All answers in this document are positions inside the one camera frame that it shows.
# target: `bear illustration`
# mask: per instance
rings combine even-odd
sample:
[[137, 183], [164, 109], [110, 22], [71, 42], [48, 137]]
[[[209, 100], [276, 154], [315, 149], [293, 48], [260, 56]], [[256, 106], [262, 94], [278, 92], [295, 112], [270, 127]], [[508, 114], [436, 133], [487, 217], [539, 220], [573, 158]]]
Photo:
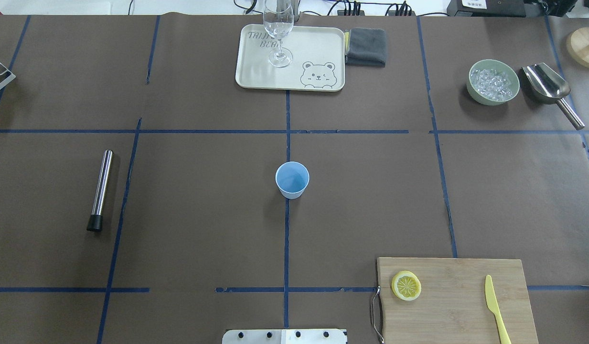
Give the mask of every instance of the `bear illustration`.
[[300, 82], [305, 88], [323, 88], [331, 89], [336, 84], [334, 75], [334, 63], [313, 64], [311, 62], [303, 63], [303, 75]]

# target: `stainless steel muddler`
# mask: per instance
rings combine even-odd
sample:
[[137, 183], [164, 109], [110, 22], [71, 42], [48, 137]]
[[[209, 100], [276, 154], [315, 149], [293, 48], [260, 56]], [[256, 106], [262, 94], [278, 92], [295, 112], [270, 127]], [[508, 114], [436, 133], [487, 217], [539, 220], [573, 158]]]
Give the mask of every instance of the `stainless steel muddler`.
[[111, 167], [111, 157], [114, 153], [111, 150], [104, 152], [104, 158], [101, 163], [99, 180], [97, 182], [97, 191], [95, 192], [95, 201], [93, 211], [88, 220], [87, 231], [100, 232], [103, 226], [103, 205], [105, 200], [105, 190], [107, 189], [107, 180], [109, 178], [109, 168]]

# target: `electronic device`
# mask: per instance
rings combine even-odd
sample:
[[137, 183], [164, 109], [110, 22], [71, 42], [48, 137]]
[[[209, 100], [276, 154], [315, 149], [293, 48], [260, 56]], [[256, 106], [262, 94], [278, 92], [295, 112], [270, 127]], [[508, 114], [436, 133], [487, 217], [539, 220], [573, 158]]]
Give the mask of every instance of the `electronic device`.
[[447, 14], [454, 17], [526, 17], [524, 0], [451, 0]]

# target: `wooden cutting board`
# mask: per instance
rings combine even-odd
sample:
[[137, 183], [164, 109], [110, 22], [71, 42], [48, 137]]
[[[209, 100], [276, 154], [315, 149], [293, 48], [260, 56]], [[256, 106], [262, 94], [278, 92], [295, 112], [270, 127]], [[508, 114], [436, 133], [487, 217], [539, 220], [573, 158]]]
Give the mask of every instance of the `wooden cutting board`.
[[[401, 270], [421, 283], [414, 301], [394, 295], [390, 284]], [[377, 259], [386, 344], [500, 344], [485, 299], [491, 275], [504, 325], [513, 344], [538, 344], [524, 270], [518, 259]]]

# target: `green bowl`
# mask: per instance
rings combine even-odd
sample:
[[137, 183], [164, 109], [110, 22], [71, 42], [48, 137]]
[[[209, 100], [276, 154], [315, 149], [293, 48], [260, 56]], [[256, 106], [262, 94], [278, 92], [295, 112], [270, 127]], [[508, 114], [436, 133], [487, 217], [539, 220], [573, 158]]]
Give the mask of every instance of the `green bowl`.
[[[509, 86], [509, 88], [511, 89], [513, 96], [511, 98], [508, 98], [507, 100], [502, 100], [502, 101], [497, 102], [496, 100], [491, 100], [490, 98], [486, 98], [484, 95], [477, 92], [477, 90], [474, 89], [473, 85], [471, 84], [471, 72], [475, 69], [478, 69], [478, 70], [495, 69], [496, 72], [499, 72], [499, 73], [505, 72], [506, 77], [509, 79], [509, 81], [511, 81], [511, 85]], [[469, 70], [469, 75], [466, 78], [466, 89], [469, 91], [469, 94], [471, 95], [471, 97], [481, 104], [500, 105], [500, 104], [508, 102], [509, 100], [511, 100], [511, 99], [515, 98], [515, 96], [517, 96], [517, 93], [519, 93], [519, 78], [517, 78], [517, 74], [515, 74], [515, 71], [513, 71], [513, 69], [511, 67], [509, 67], [508, 65], [505, 65], [504, 63], [502, 63], [500, 61], [490, 60], [490, 59], [481, 60], [481, 61], [475, 63], [471, 67], [471, 69]]]

